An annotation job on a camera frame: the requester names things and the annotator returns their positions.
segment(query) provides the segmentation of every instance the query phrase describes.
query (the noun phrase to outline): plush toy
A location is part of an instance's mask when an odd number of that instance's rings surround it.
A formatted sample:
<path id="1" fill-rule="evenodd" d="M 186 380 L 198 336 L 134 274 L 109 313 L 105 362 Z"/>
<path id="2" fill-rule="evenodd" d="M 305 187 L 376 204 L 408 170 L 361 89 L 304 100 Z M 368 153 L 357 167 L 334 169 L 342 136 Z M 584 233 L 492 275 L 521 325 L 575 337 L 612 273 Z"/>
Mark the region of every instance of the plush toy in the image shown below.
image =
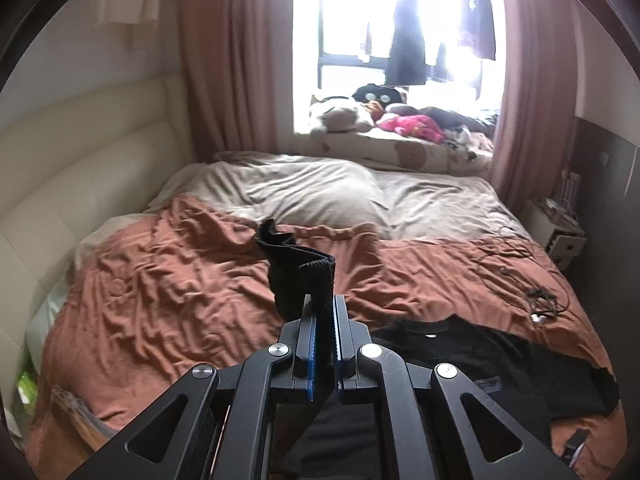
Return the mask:
<path id="1" fill-rule="evenodd" d="M 386 132 L 395 132 L 403 137 L 417 137 L 439 144 L 445 140 L 438 123 L 426 115 L 396 116 L 378 121 L 378 127 Z"/>
<path id="2" fill-rule="evenodd" d="M 351 98 L 332 97 L 309 108 L 309 133 L 357 132 L 364 134 L 375 124 L 369 112 Z"/>
<path id="3" fill-rule="evenodd" d="M 385 109 L 378 101 L 369 101 L 364 107 L 374 121 L 379 121 L 385 114 Z"/>
<path id="4" fill-rule="evenodd" d="M 386 107 L 391 103 L 401 103 L 402 94 L 391 86 L 380 86 L 370 83 L 361 86 L 351 96 L 359 103 L 368 103 L 369 101 L 378 101 L 382 107 Z"/>

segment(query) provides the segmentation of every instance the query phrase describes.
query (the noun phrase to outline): upholstered headboard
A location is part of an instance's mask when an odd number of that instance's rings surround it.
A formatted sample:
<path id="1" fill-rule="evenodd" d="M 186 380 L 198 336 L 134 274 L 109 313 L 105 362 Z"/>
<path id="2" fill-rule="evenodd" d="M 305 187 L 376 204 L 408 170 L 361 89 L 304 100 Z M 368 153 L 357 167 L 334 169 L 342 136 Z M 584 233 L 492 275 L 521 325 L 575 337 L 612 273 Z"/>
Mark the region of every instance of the upholstered headboard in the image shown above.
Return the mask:
<path id="1" fill-rule="evenodd" d="M 0 131 L 0 388 L 9 402 L 24 333 L 75 245 L 138 212 L 193 162 L 186 91 L 160 76 L 73 97 Z"/>

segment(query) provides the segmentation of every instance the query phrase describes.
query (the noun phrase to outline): dark wall panel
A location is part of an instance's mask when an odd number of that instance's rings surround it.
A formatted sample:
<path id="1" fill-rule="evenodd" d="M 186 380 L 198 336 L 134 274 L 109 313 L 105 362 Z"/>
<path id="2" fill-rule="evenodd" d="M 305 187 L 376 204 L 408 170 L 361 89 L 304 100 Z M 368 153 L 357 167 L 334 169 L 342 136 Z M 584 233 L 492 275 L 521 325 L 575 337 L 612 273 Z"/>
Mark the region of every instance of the dark wall panel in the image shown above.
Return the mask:
<path id="1" fill-rule="evenodd" d="M 588 241 L 566 272 L 613 362 L 630 436 L 640 431 L 640 156 L 624 195 L 635 149 L 578 119 L 572 171 L 582 175 L 577 213 Z"/>

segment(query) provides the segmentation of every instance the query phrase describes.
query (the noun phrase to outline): brown blanket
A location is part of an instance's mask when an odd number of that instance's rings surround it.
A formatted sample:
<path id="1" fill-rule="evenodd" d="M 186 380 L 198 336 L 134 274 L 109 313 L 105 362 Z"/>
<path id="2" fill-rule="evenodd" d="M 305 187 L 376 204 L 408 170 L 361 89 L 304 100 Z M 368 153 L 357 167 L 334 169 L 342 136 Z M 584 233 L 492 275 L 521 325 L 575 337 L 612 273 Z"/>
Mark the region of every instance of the brown blanket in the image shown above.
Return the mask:
<path id="1" fill-rule="evenodd" d="M 276 340 L 282 320 L 255 228 L 182 196 L 98 248 L 45 346 L 27 449 L 36 472 L 52 425 L 55 386 L 118 430 L 194 363 L 233 365 Z M 335 293 L 344 294 L 351 317 L 370 328 L 398 317 L 434 321 L 458 314 L 610 369 L 571 287 L 535 244 L 518 238 L 380 240 L 372 224 L 282 229 L 335 257 Z M 512 257 L 526 250 L 532 258 Z M 501 267 L 512 276 L 498 272 Z M 513 276 L 553 291 L 569 309 L 556 320 L 533 323 Z M 577 428 L 590 431 L 577 472 L 606 478 L 626 449 L 622 407 L 609 417 L 555 423 L 556 452 Z"/>

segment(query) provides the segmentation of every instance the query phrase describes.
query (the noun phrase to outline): cable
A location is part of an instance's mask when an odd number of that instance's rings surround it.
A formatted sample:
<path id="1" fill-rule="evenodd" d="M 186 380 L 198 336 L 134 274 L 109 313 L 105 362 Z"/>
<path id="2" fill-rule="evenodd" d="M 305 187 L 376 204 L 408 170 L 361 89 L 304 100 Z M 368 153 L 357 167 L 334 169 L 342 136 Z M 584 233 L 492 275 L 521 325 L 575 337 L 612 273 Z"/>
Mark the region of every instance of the cable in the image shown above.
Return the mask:
<path id="1" fill-rule="evenodd" d="M 482 267 L 484 270 L 489 270 L 487 269 L 487 267 L 482 265 L 482 262 L 490 256 L 499 256 L 501 258 L 527 259 L 534 262 L 541 269 L 547 270 L 533 256 L 533 242 L 528 238 L 521 236 L 515 229 L 509 226 L 503 226 L 503 228 L 505 227 L 511 229 L 514 232 L 515 237 L 518 238 L 522 243 L 529 243 L 530 247 L 519 248 L 512 244 L 508 238 L 503 238 L 503 243 L 507 244 L 510 247 L 511 251 L 485 251 L 485 254 L 483 256 L 474 261 L 476 263 L 476 266 L 478 266 L 478 271 L 480 271 L 480 267 Z M 564 286 L 564 283 L 562 283 L 562 281 L 554 275 L 553 271 L 547 270 L 549 275 L 551 275 L 553 279 L 556 280 L 556 283 L 564 292 L 566 297 L 566 302 L 564 304 L 559 303 L 558 297 L 544 286 L 530 286 L 527 283 L 524 283 L 520 278 L 517 277 L 516 274 L 513 273 L 511 269 L 508 269 L 505 266 L 500 267 L 498 272 L 502 276 L 508 276 L 514 282 L 516 282 L 518 288 L 520 288 L 521 292 L 523 293 L 527 304 L 529 305 L 529 309 L 526 310 L 520 304 L 514 304 L 505 298 L 501 298 L 503 301 L 505 301 L 505 303 L 520 310 L 525 310 L 530 315 L 536 314 L 537 316 L 549 316 L 553 319 L 555 319 L 559 314 L 562 314 L 565 310 L 569 309 L 571 296 Z M 482 276 L 480 272 L 478 272 L 478 277 L 482 281 L 482 284 L 490 292 L 495 294 L 495 291 L 491 288 L 487 280 Z"/>

